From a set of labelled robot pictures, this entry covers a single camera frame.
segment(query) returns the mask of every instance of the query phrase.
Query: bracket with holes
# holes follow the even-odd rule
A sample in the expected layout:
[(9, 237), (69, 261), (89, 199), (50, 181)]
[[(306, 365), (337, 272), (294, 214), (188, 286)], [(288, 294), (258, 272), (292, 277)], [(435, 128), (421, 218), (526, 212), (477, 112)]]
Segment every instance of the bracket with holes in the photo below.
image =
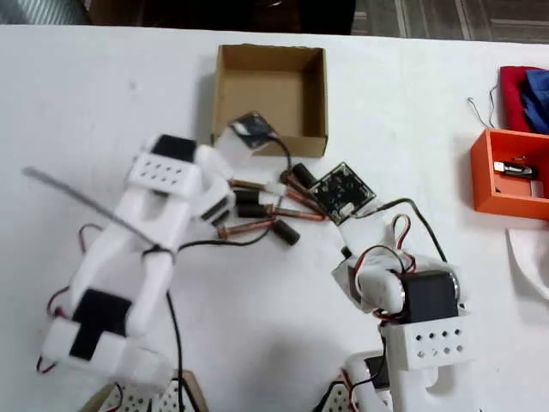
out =
[[(98, 412), (179, 412), (177, 381), (172, 381), (160, 396), (146, 395), (127, 386), (122, 386), (122, 391), (122, 403), (118, 409), (116, 407), (120, 396), (116, 386), (113, 386), (111, 393)], [(202, 412), (193, 408), (189, 394), (185, 390), (183, 391), (183, 404), (185, 412)]]
[(392, 325), (386, 331), (388, 342), (400, 348), (394, 363), (404, 370), (444, 367), (473, 359), (467, 316)]
[(347, 412), (349, 408), (349, 391), (344, 384), (334, 385), (322, 412)]
[(197, 165), (151, 153), (141, 153), (137, 157), (128, 181), (187, 199), (202, 187), (202, 175)]

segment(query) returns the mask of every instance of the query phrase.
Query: usb flash drive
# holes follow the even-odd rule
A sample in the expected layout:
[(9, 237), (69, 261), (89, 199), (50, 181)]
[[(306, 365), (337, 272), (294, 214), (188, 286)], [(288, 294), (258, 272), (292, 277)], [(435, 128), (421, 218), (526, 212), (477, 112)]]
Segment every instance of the usb flash drive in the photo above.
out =
[(512, 163), (510, 161), (494, 161), (494, 170), (517, 178), (536, 179), (538, 177), (538, 169), (535, 167)]

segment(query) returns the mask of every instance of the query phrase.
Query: red cloth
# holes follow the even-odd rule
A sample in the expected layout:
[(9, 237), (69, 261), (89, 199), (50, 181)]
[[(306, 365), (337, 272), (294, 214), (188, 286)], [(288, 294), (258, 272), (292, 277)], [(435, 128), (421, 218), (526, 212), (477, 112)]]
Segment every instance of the red cloth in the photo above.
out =
[(503, 66), (499, 69), (499, 84), (504, 99), (507, 127), (515, 131), (532, 132), (524, 117), (522, 105), (522, 84), (526, 80), (526, 70), (540, 70), (528, 66)]

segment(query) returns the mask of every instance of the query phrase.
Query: blue fabric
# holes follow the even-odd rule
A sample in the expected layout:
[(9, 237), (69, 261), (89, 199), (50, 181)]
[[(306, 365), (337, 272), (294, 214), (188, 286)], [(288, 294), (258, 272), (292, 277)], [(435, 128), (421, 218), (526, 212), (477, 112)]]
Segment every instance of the blue fabric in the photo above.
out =
[(521, 97), (532, 129), (549, 135), (549, 70), (527, 70)]

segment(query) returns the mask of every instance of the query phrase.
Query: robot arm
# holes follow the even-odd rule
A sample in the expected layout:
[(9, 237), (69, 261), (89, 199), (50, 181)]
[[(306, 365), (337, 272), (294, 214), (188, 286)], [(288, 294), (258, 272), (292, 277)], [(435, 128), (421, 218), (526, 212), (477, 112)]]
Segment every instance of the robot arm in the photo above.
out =
[[(460, 308), (465, 297), (455, 271), (433, 259), (417, 258), (414, 273), (399, 273), (390, 254), (361, 265), (356, 257), (333, 272), (349, 299), (363, 312), (383, 312), (383, 337), (392, 408), (376, 392), (376, 380), (357, 386), (353, 399), (363, 412), (476, 412), (469, 372), (473, 359), (468, 316)], [(351, 384), (367, 380), (366, 360), (355, 354), (345, 369)], [(435, 376), (435, 383), (429, 376)]]
[[(194, 220), (216, 226), (228, 216), (234, 205), (227, 183), (233, 168), (273, 137), (275, 131), (253, 112), (230, 124), (214, 148), (166, 135), (145, 148), (130, 169), (115, 215), (150, 242), (115, 223), (105, 229), (71, 281), (69, 307), (64, 308), (68, 317), (54, 320), (44, 357), (143, 390), (164, 390), (173, 375), (172, 364), (142, 348), (138, 338), (148, 331), (155, 308), (166, 297), (187, 227)], [(160, 206), (154, 202), (159, 197)], [(106, 266), (130, 251), (146, 251), (144, 281), (133, 300), (94, 286)]]

